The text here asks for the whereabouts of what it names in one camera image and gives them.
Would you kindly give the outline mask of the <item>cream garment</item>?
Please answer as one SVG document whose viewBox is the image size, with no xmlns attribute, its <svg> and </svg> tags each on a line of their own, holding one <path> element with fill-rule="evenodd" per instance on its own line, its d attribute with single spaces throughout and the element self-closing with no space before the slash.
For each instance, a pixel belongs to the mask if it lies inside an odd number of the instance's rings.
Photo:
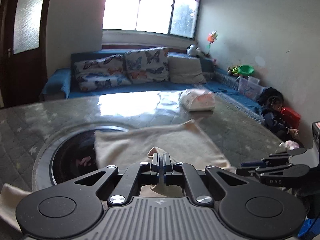
<svg viewBox="0 0 320 240">
<path fill-rule="evenodd" d="M 154 153 L 170 154 L 171 161 L 190 163 L 198 170 L 215 165 L 234 172 L 224 154 L 194 120 L 179 125 L 133 129 L 128 132 L 95 132 L 94 151 L 98 168 L 126 168 L 151 160 Z"/>
</svg>

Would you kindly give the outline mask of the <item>child in dark clothes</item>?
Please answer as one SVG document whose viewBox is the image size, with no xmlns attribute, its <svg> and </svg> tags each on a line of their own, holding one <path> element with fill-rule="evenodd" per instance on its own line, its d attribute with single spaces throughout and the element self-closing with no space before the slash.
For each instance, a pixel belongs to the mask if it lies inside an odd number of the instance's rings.
<svg viewBox="0 0 320 240">
<path fill-rule="evenodd" d="M 263 117 L 264 126 L 276 135 L 281 141 L 294 141 L 299 143 L 296 135 L 299 133 L 298 129 L 289 126 L 283 119 L 281 110 L 283 101 L 278 96 L 272 96 L 268 99 L 261 114 Z"/>
</svg>

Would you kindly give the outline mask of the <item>pink white small garment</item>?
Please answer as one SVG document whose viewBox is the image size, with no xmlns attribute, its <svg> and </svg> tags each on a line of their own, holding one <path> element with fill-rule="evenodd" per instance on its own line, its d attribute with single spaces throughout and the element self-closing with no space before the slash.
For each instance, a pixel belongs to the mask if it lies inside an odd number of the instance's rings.
<svg viewBox="0 0 320 240">
<path fill-rule="evenodd" d="M 299 149 L 300 145 L 299 143 L 292 141 L 292 140 L 288 140 L 286 142 L 282 142 L 279 144 L 276 153 L 285 153 L 287 151 L 291 151 L 291 150 L 295 150 L 295 149 Z"/>
</svg>

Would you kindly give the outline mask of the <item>red box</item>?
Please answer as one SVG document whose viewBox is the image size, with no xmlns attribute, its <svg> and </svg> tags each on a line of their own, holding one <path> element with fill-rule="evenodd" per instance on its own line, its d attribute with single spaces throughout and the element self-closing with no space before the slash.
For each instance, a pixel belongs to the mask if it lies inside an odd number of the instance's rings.
<svg viewBox="0 0 320 240">
<path fill-rule="evenodd" d="M 298 114 L 296 111 L 291 109 L 290 107 L 283 107 L 281 110 L 282 117 L 284 121 L 294 129 L 297 129 L 300 124 L 301 115 Z"/>
</svg>

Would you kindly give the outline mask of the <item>black round induction cooktop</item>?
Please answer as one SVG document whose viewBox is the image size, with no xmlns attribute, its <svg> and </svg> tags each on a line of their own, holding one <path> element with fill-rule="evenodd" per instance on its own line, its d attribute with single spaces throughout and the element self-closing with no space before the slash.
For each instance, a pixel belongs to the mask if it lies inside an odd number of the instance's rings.
<svg viewBox="0 0 320 240">
<path fill-rule="evenodd" d="M 93 126 L 68 134 L 64 141 L 55 147 L 50 160 L 50 179 L 53 184 L 63 183 L 98 169 L 94 151 L 96 131 L 127 132 L 128 129 L 118 126 Z"/>
</svg>

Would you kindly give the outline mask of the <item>clear plastic storage box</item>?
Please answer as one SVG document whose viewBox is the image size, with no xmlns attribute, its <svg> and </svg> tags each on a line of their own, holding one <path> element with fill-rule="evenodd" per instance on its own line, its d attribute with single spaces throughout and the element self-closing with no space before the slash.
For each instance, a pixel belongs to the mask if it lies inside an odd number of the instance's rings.
<svg viewBox="0 0 320 240">
<path fill-rule="evenodd" d="M 259 85 L 260 80 L 249 76 L 239 77 L 238 92 L 253 101 L 257 101 L 266 87 Z"/>
</svg>

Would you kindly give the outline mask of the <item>white tissue pack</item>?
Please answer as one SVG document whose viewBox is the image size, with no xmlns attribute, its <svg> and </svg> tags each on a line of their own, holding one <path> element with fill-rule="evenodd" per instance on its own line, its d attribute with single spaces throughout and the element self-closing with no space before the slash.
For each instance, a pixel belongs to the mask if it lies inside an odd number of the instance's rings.
<svg viewBox="0 0 320 240">
<path fill-rule="evenodd" d="M 206 89 L 186 89 L 181 93 L 179 103 L 189 112 L 213 111 L 215 95 Z"/>
</svg>

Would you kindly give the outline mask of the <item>small green toy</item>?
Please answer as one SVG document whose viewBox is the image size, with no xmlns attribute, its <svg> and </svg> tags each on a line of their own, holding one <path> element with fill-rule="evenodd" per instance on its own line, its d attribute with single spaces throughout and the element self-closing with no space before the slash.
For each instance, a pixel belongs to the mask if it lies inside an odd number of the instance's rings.
<svg viewBox="0 0 320 240">
<path fill-rule="evenodd" d="M 238 72 L 239 66 L 231 66 L 227 68 L 227 74 L 230 76 L 238 77 L 239 72 Z"/>
</svg>

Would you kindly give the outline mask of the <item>left butterfly pillow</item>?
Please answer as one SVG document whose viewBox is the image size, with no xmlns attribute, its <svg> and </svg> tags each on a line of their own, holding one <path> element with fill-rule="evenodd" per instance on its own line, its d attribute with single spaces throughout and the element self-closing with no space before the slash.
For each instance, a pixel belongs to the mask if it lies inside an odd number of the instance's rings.
<svg viewBox="0 0 320 240">
<path fill-rule="evenodd" d="M 123 65 L 123 55 L 76 62 L 73 64 L 75 80 L 83 92 L 131 85 Z"/>
</svg>

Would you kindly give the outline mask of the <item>butterfly pillow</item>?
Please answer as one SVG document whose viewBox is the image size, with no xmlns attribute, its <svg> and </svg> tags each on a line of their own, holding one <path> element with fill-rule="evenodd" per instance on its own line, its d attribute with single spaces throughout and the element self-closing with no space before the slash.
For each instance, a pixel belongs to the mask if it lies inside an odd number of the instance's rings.
<svg viewBox="0 0 320 240">
<path fill-rule="evenodd" d="M 123 55 L 76 62 L 73 64 L 75 80 L 83 92 L 131 85 L 123 65 Z"/>
<path fill-rule="evenodd" d="M 132 83 L 168 81 L 168 52 L 168 47 L 158 47 L 125 53 L 126 72 Z"/>
</svg>

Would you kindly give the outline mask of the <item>right butterfly pillow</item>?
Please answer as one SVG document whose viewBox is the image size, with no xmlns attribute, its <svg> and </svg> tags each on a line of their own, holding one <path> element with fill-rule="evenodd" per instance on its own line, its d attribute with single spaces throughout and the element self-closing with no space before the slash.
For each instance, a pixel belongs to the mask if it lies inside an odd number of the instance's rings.
<svg viewBox="0 0 320 240">
<path fill-rule="evenodd" d="M 125 53 L 126 72 L 132 83 L 168 81 L 168 52 L 168 47 L 158 47 Z"/>
</svg>

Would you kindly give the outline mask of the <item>beige cushion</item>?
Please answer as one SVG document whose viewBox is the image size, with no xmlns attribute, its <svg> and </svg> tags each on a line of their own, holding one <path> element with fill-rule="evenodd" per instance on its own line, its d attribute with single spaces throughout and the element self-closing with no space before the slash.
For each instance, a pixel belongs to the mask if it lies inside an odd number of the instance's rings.
<svg viewBox="0 0 320 240">
<path fill-rule="evenodd" d="M 168 56 L 169 77 L 172 83 L 206 83 L 200 59 L 195 57 Z"/>
</svg>

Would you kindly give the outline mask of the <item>plush toy on sofa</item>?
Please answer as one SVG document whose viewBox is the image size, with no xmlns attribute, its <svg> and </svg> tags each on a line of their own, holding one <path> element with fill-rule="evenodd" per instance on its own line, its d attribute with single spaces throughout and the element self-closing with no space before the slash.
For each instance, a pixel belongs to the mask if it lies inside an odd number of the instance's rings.
<svg viewBox="0 0 320 240">
<path fill-rule="evenodd" d="M 194 44 L 190 45 L 187 48 L 187 55 L 190 56 L 190 57 L 199 57 L 199 58 L 205 57 L 205 55 L 201 51 L 201 49 L 198 46 L 194 45 Z"/>
</svg>

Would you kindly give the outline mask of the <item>window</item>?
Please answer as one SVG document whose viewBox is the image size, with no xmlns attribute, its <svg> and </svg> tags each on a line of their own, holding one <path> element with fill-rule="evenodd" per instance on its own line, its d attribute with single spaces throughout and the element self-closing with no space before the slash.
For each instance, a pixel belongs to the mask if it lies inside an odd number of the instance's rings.
<svg viewBox="0 0 320 240">
<path fill-rule="evenodd" d="M 195 37 L 200 0 L 106 0 L 104 30 Z"/>
</svg>

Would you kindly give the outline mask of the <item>dark wooden door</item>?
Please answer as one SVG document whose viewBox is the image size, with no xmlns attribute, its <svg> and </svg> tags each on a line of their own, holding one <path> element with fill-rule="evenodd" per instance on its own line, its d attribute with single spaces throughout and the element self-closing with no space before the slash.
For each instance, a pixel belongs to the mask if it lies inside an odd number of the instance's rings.
<svg viewBox="0 0 320 240">
<path fill-rule="evenodd" d="M 5 108 L 35 103 L 47 82 L 49 0 L 1 0 L 1 98 Z"/>
</svg>

